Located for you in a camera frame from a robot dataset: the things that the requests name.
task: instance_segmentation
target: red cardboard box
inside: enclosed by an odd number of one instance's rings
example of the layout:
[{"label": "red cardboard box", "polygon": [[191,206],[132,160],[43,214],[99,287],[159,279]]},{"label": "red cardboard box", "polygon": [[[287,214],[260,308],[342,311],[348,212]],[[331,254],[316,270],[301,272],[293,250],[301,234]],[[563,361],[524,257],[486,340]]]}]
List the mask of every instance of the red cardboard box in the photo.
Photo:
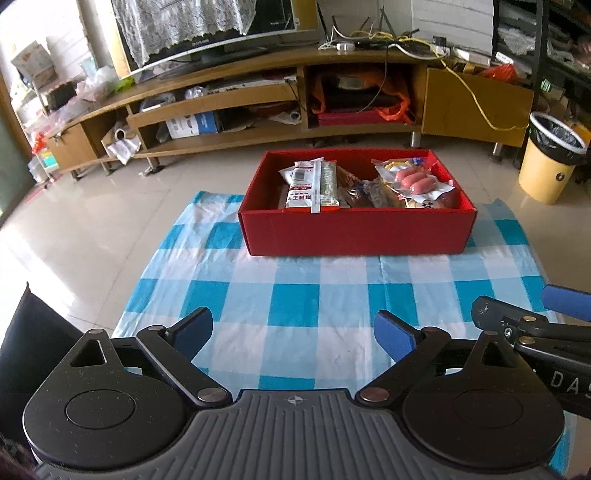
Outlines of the red cardboard box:
[{"label": "red cardboard box", "polygon": [[378,176],[372,164],[374,159],[424,157],[439,180],[453,179],[428,150],[318,148],[267,152],[238,210],[251,255],[431,255],[458,254],[464,250],[476,209],[460,187],[458,209],[351,208],[321,213],[278,210],[280,187],[285,184],[279,170],[295,161],[319,157],[335,160],[362,180]]}]

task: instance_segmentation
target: barcode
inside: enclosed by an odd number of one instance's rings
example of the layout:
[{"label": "barcode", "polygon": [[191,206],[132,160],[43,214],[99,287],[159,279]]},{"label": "barcode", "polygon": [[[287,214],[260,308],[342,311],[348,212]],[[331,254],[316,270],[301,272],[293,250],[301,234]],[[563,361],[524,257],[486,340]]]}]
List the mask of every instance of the barcode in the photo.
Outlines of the barcode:
[{"label": "barcode", "polygon": [[294,170],[294,181],[304,181],[306,172],[304,170]]}]

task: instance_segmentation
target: black trash bag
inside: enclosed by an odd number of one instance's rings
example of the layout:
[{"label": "black trash bag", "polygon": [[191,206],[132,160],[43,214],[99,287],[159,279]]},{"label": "black trash bag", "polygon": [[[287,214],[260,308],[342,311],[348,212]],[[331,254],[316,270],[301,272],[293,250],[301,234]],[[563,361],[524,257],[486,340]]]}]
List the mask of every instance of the black trash bag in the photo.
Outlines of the black trash bag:
[{"label": "black trash bag", "polygon": [[[572,129],[545,113],[533,112],[530,121],[531,141],[544,155],[563,165],[586,163],[587,145]],[[566,145],[557,142],[556,138]]]}]

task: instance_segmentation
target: gray ribbed surface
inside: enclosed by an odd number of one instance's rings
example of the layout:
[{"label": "gray ribbed surface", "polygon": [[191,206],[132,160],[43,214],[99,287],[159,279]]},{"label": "gray ribbed surface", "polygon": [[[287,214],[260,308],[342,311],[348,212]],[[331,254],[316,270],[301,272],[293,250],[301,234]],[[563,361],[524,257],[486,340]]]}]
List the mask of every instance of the gray ribbed surface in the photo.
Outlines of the gray ribbed surface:
[{"label": "gray ribbed surface", "polygon": [[37,473],[41,480],[556,478],[541,468],[492,476],[439,465],[389,413],[360,408],[342,390],[245,391],[235,405],[196,415],[178,443],[142,465],[94,474],[43,465]]}]

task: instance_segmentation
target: tv cabinet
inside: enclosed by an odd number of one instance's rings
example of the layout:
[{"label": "tv cabinet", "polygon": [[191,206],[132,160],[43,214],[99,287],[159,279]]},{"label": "tv cabinet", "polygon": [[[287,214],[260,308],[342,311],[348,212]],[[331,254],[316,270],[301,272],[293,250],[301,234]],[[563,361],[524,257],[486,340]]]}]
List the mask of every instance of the tv cabinet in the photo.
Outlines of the tv cabinet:
[{"label": "tv cabinet", "polygon": [[[299,138],[409,133],[413,147],[418,147],[420,136],[425,133],[516,147],[521,145],[533,99],[531,90],[478,76],[463,76],[494,124],[500,127],[523,126],[509,132],[494,131],[480,115],[470,93],[457,78],[441,68],[440,62],[412,59],[397,51],[388,53],[388,73],[399,72],[405,76],[411,98],[411,112],[415,119],[413,124],[392,122],[329,127],[320,127],[316,124],[309,108],[309,88],[316,68],[346,63],[383,66],[384,60],[383,51],[353,51],[339,54],[334,50],[318,51],[316,48],[306,47],[276,51],[174,79],[156,78],[98,102],[90,112],[69,123],[60,136],[50,138],[48,146],[62,170],[75,172],[88,165],[102,163],[105,170],[110,172],[107,165],[111,159],[107,157],[100,141],[115,121],[122,118],[126,118],[130,126],[138,132],[142,149],[134,158],[147,160],[147,173],[158,170],[158,158],[163,156],[195,154]],[[277,69],[293,69],[297,74],[296,81],[292,85],[285,83],[212,93],[156,110],[139,112],[141,101],[152,95],[203,85],[232,76]],[[166,119],[190,113],[287,100],[297,100],[305,107],[301,124],[284,125],[259,120],[252,127],[242,131],[198,135],[169,140],[162,144],[155,138],[158,124]]]}]

